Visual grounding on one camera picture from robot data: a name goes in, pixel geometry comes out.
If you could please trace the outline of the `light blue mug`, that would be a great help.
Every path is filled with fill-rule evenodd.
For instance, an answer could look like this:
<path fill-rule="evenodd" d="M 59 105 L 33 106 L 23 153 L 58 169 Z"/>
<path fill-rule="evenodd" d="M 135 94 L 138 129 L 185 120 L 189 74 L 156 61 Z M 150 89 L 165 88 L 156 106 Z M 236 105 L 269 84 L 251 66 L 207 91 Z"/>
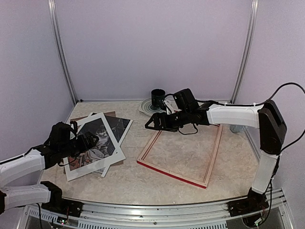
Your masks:
<path fill-rule="evenodd" d="M 230 131 L 232 133 L 237 134 L 237 133 L 243 132 L 245 130 L 246 130 L 246 127 L 243 125 L 230 125 Z"/>

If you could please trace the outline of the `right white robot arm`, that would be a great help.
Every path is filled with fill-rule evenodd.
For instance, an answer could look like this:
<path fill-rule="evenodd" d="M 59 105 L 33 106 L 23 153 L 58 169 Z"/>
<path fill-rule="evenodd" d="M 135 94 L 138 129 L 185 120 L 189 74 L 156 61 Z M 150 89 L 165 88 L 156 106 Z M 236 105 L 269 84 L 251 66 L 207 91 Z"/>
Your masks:
<path fill-rule="evenodd" d="M 287 132 L 286 124 L 274 101 L 261 105 L 219 104 L 208 101 L 199 105 L 177 103 L 178 112 L 154 113 L 145 128 L 156 131 L 177 132 L 186 124 L 193 125 L 240 125 L 259 129 L 261 156 L 258 170 L 247 197 L 230 201 L 231 215 L 251 213 L 268 208 L 266 191 L 271 187 Z"/>

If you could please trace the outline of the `right aluminium corner post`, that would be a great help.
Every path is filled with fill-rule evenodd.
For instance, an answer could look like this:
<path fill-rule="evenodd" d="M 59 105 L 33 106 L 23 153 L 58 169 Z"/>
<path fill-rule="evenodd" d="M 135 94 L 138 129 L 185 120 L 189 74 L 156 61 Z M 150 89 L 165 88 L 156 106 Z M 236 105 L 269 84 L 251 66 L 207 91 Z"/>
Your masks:
<path fill-rule="evenodd" d="M 245 38 L 244 49 L 241 57 L 241 63 L 238 69 L 237 79 L 235 82 L 233 94 L 231 96 L 230 102 L 235 104 L 242 86 L 242 82 L 244 79 L 245 70 L 247 67 L 248 58 L 251 51 L 251 45 L 253 41 L 253 35 L 255 31 L 255 24 L 258 12 L 259 0 L 252 0 L 251 2 L 251 10 L 249 16 L 249 22 L 247 26 L 247 33 Z"/>

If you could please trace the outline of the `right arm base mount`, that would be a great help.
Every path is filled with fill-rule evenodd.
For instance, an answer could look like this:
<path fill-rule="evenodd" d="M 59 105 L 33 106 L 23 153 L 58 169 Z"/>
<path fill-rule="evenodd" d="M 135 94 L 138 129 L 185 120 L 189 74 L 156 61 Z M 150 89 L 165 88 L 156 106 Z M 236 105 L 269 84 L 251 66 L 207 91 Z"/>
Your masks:
<path fill-rule="evenodd" d="M 231 217 L 241 216 L 259 211 L 254 215 L 243 217 L 242 221 L 248 228 L 258 228 L 262 224 L 269 213 L 266 210 L 271 209 L 265 194 L 259 194 L 249 189 L 247 197 L 240 200 L 233 200 L 227 203 L 229 214 Z"/>

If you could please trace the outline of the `left aluminium corner post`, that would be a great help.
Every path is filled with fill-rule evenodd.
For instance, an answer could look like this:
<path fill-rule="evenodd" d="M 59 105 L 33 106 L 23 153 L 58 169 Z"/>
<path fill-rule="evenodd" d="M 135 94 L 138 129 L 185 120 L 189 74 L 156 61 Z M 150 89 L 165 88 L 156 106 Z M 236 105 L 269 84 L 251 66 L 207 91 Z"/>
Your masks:
<path fill-rule="evenodd" d="M 75 89 L 74 89 L 74 86 L 72 83 L 72 79 L 71 79 L 70 72 L 69 72 L 68 65 L 67 65 L 66 56 L 64 53 L 55 0 L 48 0 L 48 8 L 49 8 L 49 13 L 50 13 L 50 18 L 51 18 L 51 24 L 52 24 L 55 44 L 56 44 L 56 48 L 57 48 L 57 52 L 58 52 L 58 56 L 59 56 L 59 60 L 60 60 L 60 65 L 61 65 L 63 75 L 64 75 L 64 80 L 66 82 L 71 101 L 72 101 L 73 105 L 76 105 L 78 102 L 78 98 L 77 98 L 77 94 L 75 92 Z"/>

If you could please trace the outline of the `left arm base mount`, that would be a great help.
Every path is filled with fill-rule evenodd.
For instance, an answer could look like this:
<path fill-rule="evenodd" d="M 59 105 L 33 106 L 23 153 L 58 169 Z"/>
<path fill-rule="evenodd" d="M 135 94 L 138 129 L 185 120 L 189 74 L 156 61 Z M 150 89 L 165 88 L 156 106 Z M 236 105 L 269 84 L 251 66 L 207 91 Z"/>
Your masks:
<path fill-rule="evenodd" d="M 41 207 L 45 210 L 66 215 L 68 217 L 79 218 L 82 212 L 83 203 L 75 200 L 64 199 L 60 201 L 50 201 L 48 203 L 42 203 Z"/>

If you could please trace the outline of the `aluminium corner post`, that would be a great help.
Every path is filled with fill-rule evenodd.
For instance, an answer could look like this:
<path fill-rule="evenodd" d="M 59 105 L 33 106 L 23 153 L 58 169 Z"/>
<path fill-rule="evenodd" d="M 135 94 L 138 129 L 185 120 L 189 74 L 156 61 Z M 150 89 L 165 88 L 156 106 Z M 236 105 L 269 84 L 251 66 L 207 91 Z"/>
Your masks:
<path fill-rule="evenodd" d="M 78 98 L 77 98 L 77 94 L 75 92 L 75 89 L 74 89 L 74 86 L 72 83 L 72 79 L 71 79 L 70 72 L 69 72 L 68 65 L 67 65 L 66 56 L 64 53 L 55 0 L 48 0 L 48 8 L 49 8 L 49 13 L 50 13 L 50 18 L 51 18 L 51 24 L 52 24 L 55 44 L 56 44 L 56 48 L 57 48 L 57 52 L 58 52 L 58 56 L 59 56 L 59 60 L 60 60 L 60 65 L 61 65 L 63 75 L 64 75 L 64 80 L 66 82 L 71 101 L 72 101 L 73 105 L 76 105 L 78 102 Z"/>
<path fill-rule="evenodd" d="M 230 102 L 235 104 L 242 86 L 242 82 L 244 79 L 245 70 L 247 67 L 248 58 L 251 51 L 251 45 L 253 41 L 253 35 L 255 31 L 255 24 L 258 12 L 259 0 L 252 0 L 251 2 L 251 10 L 249 16 L 249 22 L 247 26 L 247 33 L 245 38 L 244 49 L 241 57 L 241 63 L 238 69 L 237 79 L 235 82 L 233 94 L 231 96 Z"/>

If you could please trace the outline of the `aluminium front rail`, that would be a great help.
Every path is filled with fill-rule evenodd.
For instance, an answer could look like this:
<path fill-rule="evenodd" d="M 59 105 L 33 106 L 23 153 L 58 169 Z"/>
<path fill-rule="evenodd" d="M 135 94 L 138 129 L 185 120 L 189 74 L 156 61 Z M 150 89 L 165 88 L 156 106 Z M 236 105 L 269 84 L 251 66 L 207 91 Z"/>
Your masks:
<path fill-rule="evenodd" d="M 180 205 L 122 205 L 84 201 L 78 217 L 64 215 L 37 206 L 25 207 L 19 229 L 245 229 L 245 221 L 260 214 L 268 215 L 262 229 L 294 229 L 295 224 L 281 189 L 267 191 L 271 208 L 232 216 L 231 199 Z"/>

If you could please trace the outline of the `dark green cup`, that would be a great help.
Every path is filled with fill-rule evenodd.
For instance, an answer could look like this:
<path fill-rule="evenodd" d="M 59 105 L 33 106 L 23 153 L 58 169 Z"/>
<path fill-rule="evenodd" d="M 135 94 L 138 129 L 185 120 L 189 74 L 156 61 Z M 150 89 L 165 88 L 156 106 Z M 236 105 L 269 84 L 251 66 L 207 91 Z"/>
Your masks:
<path fill-rule="evenodd" d="M 151 91 L 151 102 L 153 108 L 161 108 L 165 98 L 165 91 L 163 89 L 153 89 Z"/>

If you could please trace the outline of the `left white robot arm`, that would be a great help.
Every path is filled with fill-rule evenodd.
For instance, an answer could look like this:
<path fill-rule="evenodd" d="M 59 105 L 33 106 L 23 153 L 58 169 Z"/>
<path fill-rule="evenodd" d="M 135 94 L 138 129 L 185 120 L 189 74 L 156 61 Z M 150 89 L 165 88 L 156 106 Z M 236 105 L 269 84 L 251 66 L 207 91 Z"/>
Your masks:
<path fill-rule="evenodd" d="M 60 165 L 66 157 L 78 157 L 94 148 L 99 138 L 91 132 L 78 135 L 78 124 L 55 124 L 47 140 L 30 148 L 26 153 L 0 163 L 0 211 L 38 204 L 43 209 L 66 213 L 70 206 L 62 198 L 62 190 L 49 181 L 34 185 L 10 187 L 9 183 L 35 172 Z"/>

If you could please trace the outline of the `white striped ceramic plate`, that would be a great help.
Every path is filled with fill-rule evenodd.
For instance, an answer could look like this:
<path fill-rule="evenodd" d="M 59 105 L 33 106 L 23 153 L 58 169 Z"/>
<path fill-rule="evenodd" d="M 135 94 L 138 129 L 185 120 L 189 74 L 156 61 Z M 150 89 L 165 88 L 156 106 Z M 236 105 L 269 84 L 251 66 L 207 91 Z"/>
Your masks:
<path fill-rule="evenodd" d="M 163 110 L 161 108 L 161 106 L 164 105 L 163 104 L 163 100 L 162 99 L 145 99 L 144 101 L 142 101 L 141 105 L 139 106 L 138 110 L 140 113 L 143 113 L 147 116 L 152 116 L 154 113 L 164 113 L 166 112 L 166 108 L 165 110 Z"/>

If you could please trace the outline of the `red wooden picture frame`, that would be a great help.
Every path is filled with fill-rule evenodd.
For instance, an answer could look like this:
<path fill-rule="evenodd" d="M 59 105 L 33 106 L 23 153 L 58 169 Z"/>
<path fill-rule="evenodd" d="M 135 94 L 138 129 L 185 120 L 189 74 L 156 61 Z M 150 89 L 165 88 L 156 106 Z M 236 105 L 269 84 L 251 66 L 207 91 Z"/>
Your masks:
<path fill-rule="evenodd" d="M 154 131 L 137 163 L 193 186 L 207 188 L 223 127 L 201 126 L 194 135 Z"/>

